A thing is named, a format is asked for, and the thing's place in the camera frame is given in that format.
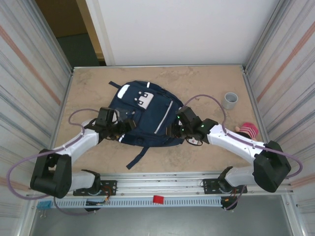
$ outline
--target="stuffed toy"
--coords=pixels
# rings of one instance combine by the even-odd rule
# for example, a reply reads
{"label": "stuffed toy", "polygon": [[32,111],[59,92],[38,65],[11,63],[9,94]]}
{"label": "stuffed toy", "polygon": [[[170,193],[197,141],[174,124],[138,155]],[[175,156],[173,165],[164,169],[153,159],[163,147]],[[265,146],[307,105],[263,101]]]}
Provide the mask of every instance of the stuffed toy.
{"label": "stuffed toy", "polygon": [[256,137],[259,133],[257,127],[253,124],[253,123],[250,123],[250,122],[246,122],[242,125],[241,128],[239,127],[235,127],[235,131],[237,134],[239,135],[242,135],[246,138],[249,138],[249,139],[252,139],[254,141],[257,141],[256,140]]}

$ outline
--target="navy backpack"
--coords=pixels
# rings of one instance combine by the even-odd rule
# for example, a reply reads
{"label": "navy backpack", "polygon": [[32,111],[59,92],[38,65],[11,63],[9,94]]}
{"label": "navy backpack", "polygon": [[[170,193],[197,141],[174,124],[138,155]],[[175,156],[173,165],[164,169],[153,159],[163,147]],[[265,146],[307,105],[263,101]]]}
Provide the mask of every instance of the navy backpack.
{"label": "navy backpack", "polygon": [[144,81],[132,81],[118,88],[109,107],[119,111],[119,119],[130,118],[136,128],[122,135],[123,144],[143,147],[142,151],[126,167],[130,170],[150,147],[170,147],[182,144],[184,139],[166,135],[166,128],[176,120],[176,112],[183,103],[160,86]]}

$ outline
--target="beige work surface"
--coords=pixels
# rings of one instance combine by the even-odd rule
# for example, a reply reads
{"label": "beige work surface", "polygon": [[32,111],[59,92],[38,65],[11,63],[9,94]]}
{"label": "beige work surface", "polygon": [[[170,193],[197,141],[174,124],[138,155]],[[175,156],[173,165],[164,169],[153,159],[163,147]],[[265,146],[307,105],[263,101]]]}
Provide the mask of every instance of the beige work surface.
{"label": "beige work surface", "polygon": [[[197,94],[208,94],[221,101],[227,92],[234,92],[239,96],[239,101],[233,110],[226,111],[226,127],[234,130],[236,125],[242,125],[247,121],[256,124],[238,66],[78,68],[74,72],[56,146],[65,143],[80,131],[79,127],[67,122],[72,112],[82,108],[99,110],[102,106],[108,106],[117,92],[117,89],[108,82],[123,85],[133,80],[156,83],[175,94],[184,103]],[[222,111],[209,98],[197,98],[191,101],[189,106],[201,119],[211,118],[222,122]],[[82,123],[96,116],[95,112],[81,112],[73,117],[73,121]],[[131,170],[128,170],[126,165],[141,149],[142,147],[117,141],[103,140],[84,153],[75,162],[74,169],[89,169],[98,173],[148,173],[220,171],[227,166],[248,165],[242,158],[221,147],[208,144],[195,147],[184,142],[175,147],[152,147]]]}

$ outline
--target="corrugated metal wall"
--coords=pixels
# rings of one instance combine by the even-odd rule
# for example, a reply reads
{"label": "corrugated metal wall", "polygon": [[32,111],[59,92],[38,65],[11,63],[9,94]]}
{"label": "corrugated metal wall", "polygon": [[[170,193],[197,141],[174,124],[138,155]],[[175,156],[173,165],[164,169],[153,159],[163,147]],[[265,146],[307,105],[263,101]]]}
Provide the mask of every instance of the corrugated metal wall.
{"label": "corrugated metal wall", "polygon": [[[51,144],[71,68],[32,0],[0,2],[0,235],[13,233],[23,202],[6,187],[9,167]],[[12,174],[27,191],[33,163]]]}
{"label": "corrugated metal wall", "polygon": [[291,183],[315,235],[315,1],[284,2],[247,70],[270,139],[304,163]]}

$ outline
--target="gray cup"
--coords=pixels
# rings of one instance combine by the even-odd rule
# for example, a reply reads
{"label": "gray cup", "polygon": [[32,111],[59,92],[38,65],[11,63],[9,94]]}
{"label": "gray cup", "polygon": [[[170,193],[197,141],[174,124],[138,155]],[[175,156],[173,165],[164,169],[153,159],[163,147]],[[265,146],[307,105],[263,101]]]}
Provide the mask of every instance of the gray cup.
{"label": "gray cup", "polygon": [[235,104],[237,103],[237,101],[238,101],[238,96],[233,92],[228,92],[225,94],[223,98],[222,106],[225,109],[230,110],[235,107]]}

